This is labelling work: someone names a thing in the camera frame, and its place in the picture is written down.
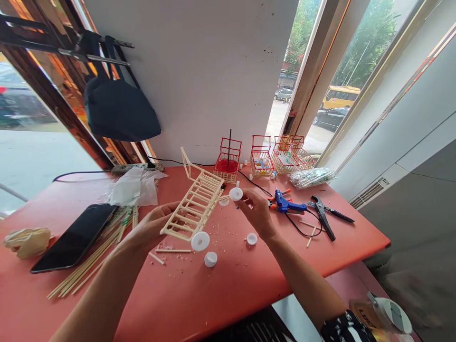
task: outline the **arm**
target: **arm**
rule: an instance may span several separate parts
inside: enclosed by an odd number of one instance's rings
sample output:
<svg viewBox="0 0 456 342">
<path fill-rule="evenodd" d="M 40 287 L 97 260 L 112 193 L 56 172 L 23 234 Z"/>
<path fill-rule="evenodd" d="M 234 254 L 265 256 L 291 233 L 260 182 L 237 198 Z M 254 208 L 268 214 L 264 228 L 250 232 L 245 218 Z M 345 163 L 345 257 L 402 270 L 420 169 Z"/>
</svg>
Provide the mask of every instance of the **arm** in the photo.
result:
<svg viewBox="0 0 456 342">
<path fill-rule="evenodd" d="M 156 207 L 106 258 L 103 266 L 52 342 L 112 341 L 147 254 L 179 202 Z"/>
<path fill-rule="evenodd" d="M 236 202 L 236 205 L 266 242 L 299 304 L 320 331 L 325 321 L 344 314 L 348 309 L 347 304 L 280 236 L 272 224 L 267 200 L 250 189 L 243 191 L 243 200 Z"/>
</svg>

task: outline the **hanger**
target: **hanger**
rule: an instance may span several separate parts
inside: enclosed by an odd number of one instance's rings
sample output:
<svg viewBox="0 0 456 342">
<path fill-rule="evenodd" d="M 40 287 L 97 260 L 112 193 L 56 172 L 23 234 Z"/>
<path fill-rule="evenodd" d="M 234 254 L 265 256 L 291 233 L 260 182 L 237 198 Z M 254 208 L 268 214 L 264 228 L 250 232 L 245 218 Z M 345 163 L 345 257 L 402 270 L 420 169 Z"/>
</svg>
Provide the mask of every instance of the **hanger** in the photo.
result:
<svg viewBox="0 0 456 342">
<path fill-rule="evenodd" d="M 82 40 L 84 34 L 78 34 L 79 42 Z M 100 42 L 104 42 L 104 38 L 100 36 Z M 0 14 L 0 44 L 14 45 L 31 50 L 45 51 L 55 54 L 70 56 L 78 61 L 87 63 L 90 61 L 100 61 L 112 64 L 119 64 L 123 66 L 130 66 L 130 63 L 91 54 L 86 54 L 79 42 L 75 45 L 73 50 L 62 49 L 50 44 L 49 29 L 46 25 L 31 20 L 26 20 L 18 17 L 11 17 Z M 126 48 L 134 48 L 132 43 L 115 40 L 114 44 Z"/>
</svg>

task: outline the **hand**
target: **hand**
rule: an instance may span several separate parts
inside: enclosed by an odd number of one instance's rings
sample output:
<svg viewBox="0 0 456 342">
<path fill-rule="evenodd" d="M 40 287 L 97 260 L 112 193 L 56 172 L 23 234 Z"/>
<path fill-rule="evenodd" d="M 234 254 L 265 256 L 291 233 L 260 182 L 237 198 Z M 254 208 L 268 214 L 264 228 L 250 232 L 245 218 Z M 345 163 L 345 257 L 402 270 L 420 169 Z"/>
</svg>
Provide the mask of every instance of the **hand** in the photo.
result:
<svg viewBox="0 0 456 342">
<path fill-rule="evenodd" d="M 242 199 L 234 203 L 242 210 L 258 235 L 264 241 L 267 241 L 277 233 L 269 214 L 267 199 L 251 189 L 242 189 L 242 192 L 244 193 Z"/>
<path fill-rule="evenodd" d="M 139 248 L 147 253 L 151 251 L 165 238 L 165 234 L 160 235 L 160 230 L 168 222 L 179 203 L 180 201 L 172 202 L 154 208 L 120 244 Z"/>
</svg>

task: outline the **yellow bus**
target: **yellow bus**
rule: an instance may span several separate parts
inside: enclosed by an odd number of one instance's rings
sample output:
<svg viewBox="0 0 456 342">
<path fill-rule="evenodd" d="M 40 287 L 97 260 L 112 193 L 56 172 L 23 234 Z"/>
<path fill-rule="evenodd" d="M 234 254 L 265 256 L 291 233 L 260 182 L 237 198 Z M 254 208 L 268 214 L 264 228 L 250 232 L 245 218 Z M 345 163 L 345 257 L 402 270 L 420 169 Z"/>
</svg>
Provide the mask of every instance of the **yellow bus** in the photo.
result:
<svg viewBox="0 0 456 342">
<path fill-rule="evenodd" d="M 320 109 L 351 108 L 361 89 L 348 85 L 330 85 Z"/>
</svg>

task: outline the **sleeve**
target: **sleeve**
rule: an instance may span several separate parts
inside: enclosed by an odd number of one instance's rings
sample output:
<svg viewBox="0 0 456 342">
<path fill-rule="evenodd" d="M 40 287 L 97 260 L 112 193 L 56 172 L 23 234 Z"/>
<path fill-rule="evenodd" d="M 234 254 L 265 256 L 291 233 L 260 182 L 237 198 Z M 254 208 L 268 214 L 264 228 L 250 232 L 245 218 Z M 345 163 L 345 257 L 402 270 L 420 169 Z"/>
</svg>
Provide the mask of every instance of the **sleeve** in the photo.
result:
<svg viewBox="0 0 456 342">
<path fill-rule="evenodd" d="M 326 321 L 320 334 L 325 342 L 376 342 L 369 328 L 350 310 Z"/>
</svg>

